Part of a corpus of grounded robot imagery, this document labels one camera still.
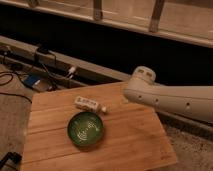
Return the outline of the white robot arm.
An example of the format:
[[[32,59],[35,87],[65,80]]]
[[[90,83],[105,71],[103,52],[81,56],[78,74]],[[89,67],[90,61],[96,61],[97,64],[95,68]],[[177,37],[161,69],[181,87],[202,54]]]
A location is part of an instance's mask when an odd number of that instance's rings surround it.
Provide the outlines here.
[[[165,86],[155,79],[152,69],[138,66],[124,96],[134,103],[213,124],[213,86]]]

